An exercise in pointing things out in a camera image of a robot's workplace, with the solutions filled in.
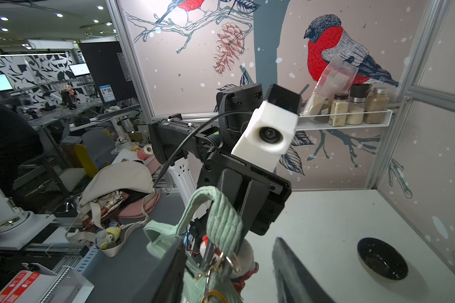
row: ceiling light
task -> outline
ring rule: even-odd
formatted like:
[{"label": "ceiling light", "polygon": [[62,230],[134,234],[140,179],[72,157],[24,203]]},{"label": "ceiling light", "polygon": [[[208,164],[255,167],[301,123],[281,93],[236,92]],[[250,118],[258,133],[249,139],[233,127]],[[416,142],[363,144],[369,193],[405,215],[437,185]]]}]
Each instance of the ceiling light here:
[{"label": "ceiling light", "polygon": [[11,54],[11,55],[0,55],[0,57],[6,56],[45,56],[45,55],[65,55],[65,53],[45,53],[45,54]]}]

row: black cable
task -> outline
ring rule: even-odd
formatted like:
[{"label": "black cable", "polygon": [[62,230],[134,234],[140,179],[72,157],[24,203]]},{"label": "black cable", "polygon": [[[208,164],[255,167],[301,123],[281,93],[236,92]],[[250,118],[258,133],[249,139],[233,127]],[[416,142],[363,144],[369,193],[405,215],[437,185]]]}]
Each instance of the black cable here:
[{"label": "black cable", "polygon": [[165,174],[165,172],[167,171],[168,167],[170,166],[170,164],[172,163],[172,161],[176,157],[177,153],[182,149],[182,147],[185,145],[185,143],[187,143],[187,141],[190,140],[190,138],[194,137],[198,132],[200,132],[201,129],[205,128],[207,124],[212,123],[212,121],[214,121],[214,120],[216,120],[216,119],[218,119],[220,117],[229,116],[229,115],[232,115],[232,114],[240,114],[240,113],[244,113],[244,114],[248,114],[248,115],[253,114],[253,112],[246,112],[246,111],[230,111],[230,112],[220,113],[219,115],[210,118],[206,123],[204,123],[203,125],[199,126],[193,132],[191,132],[187,137],[185,137],[184,141],[182,141],[182,143],[180,143],[180,145],[172,153],[170,158],[165,162],[164,166],[162,167],[162,170],[158,174],[157,180],[155,180],[155,183],[153,183],[153,187],[157,186],[158,182],[160,181],[160,178],[162,178],[162,176]]}]

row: cardboard box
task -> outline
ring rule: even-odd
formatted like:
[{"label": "cardboard box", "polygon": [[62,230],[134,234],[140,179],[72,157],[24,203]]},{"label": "cardboard box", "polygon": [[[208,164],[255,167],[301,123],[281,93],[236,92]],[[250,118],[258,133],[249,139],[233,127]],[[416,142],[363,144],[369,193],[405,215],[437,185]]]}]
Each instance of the cardboard box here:
[{"label": "cardboard box", "polygon": [[1,291],[0,303],[35,303],[56,276],[21,270]]}]

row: jar lid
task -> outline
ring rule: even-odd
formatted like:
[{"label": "jar lid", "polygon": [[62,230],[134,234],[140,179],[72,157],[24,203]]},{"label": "jar lid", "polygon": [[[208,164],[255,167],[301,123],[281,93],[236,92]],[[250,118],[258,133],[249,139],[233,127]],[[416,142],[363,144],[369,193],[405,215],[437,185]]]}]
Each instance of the jar lid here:
[{"label": "jar lid", "polygon": [[350,96],[354,98],[367,98],[371,91],[370,84],[352,84],[350,87]]},{"label": "jar lid", "polygon": [[376,88],[374,88],[374,92],[376,94],[387,94],[388,93],[388,89],[387,88],[383,88],[383,87],[376,87]]},{"label": "jar lid", "polygon": [[349,99],[349,94],[338,93],[334,95],[335,100],[347,100]]}]

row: sticker label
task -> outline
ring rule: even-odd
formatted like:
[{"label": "sticker label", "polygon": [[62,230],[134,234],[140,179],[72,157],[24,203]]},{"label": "sticker label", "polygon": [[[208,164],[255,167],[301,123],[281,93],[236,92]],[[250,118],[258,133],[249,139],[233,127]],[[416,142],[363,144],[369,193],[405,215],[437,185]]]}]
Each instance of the sticker label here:
[{"label": "sticker label", "polygon": [[105,102],[111,102],[116,100],[115,94],[113,94],[113,89],[111,89],[110,84],[100,86],[99,90],[101,91],[101,94],[103,95],[103,100],[105,100]]},{"label": "sticker label", "polygon": [[9,298],[5,301],[5,303],[15,302],[15,300],[17,300],[18,297],[20,297],[20,295],[23,294],[27,290],[27,288],[30,286],[30,284],[32,284],[37,279],[38,276],[40,276],[40,274],[36,273],[36,272],[31,274],[27,278],[27,280],[25,280],[25,282],[19,288],[17,288],[11,296],[9,296]]},{"label": "sticker label", "polygon": [[5,297],[9,295],[9,293],[12,292],[12,289],[17,285],[20,280],[27,274],[26,271],[20,272],[15,279],[6,287],[6,289],[3,290],[3,292],[0,294],[0,303],[4,301]]}]

